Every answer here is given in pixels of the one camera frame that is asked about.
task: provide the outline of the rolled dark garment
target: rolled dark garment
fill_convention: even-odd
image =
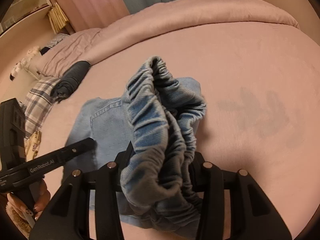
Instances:
[[[60,82],[52,89],[50,96],[56,101],[61,102],[69,98],[75,92],[89,71],[91,65],[87,61],[74,63],[61,78]]]

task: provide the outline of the bed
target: bed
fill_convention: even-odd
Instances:
[[[320,203],[320,47],[290,14],[262,0],[156,4],[60,42],[45,54],[45,71],[62,71],[78,60],[92,68],[47,116],[39,155],[65,145],[87,100],[121,96],[151,55],[162,57],[174,77],[201,84],[207,114],[197,150],[221,169],[248,170],[295,238]],[[52,195],[61,177],[62,168],[47,174]],[[125,239],[175,239],[122,227]]]

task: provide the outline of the logo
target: logo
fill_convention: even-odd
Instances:
[[[54,160],[53,159],[47,161],[46,163],[40,164],[40,165],[36,166],[35,168],[31,168],[30,172],[33,173],[33,172],[39,171],[39,170],[41,170],[41,169],[43,169],[45,167],[48,167],[48,166],[50,166],[52,164],[54,164]]]

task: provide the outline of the black handheld device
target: black handheld device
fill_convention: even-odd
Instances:
[[[32,161],[25,162],[25,115],[17,100],[0,104],[0,193],[14,193],[28,207],[25,214],[34,225],[34,204],[38,199],[39,181],[81,153],[94,149],[95,142],[87,138]]]

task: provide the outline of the plaid pillow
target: plaid pillow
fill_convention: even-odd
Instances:
[[[25,111],[26,138],[29,138],[42,127],[54,104],[54,100],[50,97],[51,90],[59,80],[59,78],[55,77],[45,77],[29,91],[24,101],[24,104],[27,106]]]

